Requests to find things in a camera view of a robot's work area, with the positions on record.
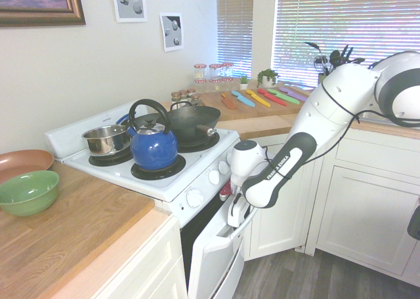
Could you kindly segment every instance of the terracotta plate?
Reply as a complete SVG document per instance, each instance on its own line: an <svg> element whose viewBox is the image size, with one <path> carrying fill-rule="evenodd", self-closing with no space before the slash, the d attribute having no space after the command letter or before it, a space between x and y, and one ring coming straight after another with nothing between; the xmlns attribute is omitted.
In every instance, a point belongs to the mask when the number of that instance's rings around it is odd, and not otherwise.
<svg viewBox="0 0 420 299"><path fill-rule="evenodd" d="M0 184L24 173L47 170L54 156L40 149L12 151L0 155Z"/></svg>

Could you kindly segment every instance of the white stove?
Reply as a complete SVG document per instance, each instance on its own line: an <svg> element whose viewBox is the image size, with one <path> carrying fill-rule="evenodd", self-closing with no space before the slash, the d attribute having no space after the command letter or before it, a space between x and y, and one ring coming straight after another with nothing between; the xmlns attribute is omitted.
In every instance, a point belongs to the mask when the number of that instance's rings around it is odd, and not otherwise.
<svg viewBox="0 0 420 299"><path fill-rule="evenodd" d="M57 161L96 176L118 186L147 195L156 206L171 211L185 226L217 194L230 177L230 154L240 141L232 130L217 129L220 140L213 147L194 153L179 153L185 167L174 176L161 180L140 180L131 174L134 160L109 167L90 164L90 151L81 135L91 129L115 124L128 113L134 102L85 120L46 132L49 150ZM137 115L147 113L145 106L136 109Z"/></svg>

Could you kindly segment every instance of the picture frame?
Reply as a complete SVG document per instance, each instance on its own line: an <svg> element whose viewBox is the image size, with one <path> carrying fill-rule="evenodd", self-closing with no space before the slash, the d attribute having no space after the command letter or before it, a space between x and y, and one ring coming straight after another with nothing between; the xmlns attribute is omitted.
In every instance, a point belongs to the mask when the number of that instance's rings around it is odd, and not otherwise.
<svg viewBox="0 0 420 299"><path fill-rule="evenodd" d="M184 48L184 26L180 12L161 12L160 23L165 52Z"/></svg>
<svg viewBox="0 0 420 299"><path fill-rule="evenodd" d="M146 0L114 0L117 22L147 22Z"/></svg>
<svg viewBox="0 0 420 299"><path fill-rule="evenodd" d="M81 0L0 0L0 27L85 24Z"/></svg>

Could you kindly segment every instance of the yellow knife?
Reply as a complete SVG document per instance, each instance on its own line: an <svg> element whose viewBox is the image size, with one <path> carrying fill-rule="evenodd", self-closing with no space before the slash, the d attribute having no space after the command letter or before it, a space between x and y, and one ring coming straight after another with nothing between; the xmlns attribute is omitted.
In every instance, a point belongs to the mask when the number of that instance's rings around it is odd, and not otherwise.
<svg viewBox="0 0 420 299"><path fill-rule="evenodd" d="M269 104L267 101L265 101L264 99L258 97L257 94L255 94L255 92L253 92L251 89L247 89L247 90L245 90L245 92L247 94L249 94L252 98L254 98L256 101L258 101L260 104L263 104L266 107L270 107L271 106L271 104Z"/></svg>

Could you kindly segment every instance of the kettle lid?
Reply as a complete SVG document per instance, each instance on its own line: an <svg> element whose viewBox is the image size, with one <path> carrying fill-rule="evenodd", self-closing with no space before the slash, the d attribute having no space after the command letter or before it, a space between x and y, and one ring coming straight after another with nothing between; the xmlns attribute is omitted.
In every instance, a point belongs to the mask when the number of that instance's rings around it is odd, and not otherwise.
<svg viewBox="0 0 420 299"><path fill-rule="evenodd" d="M141 126L138 130L138 133L141 135L152 135L163 132L165 130L165 125L160 123L152 123L151 121L147 121L148 123Z"/></svg>

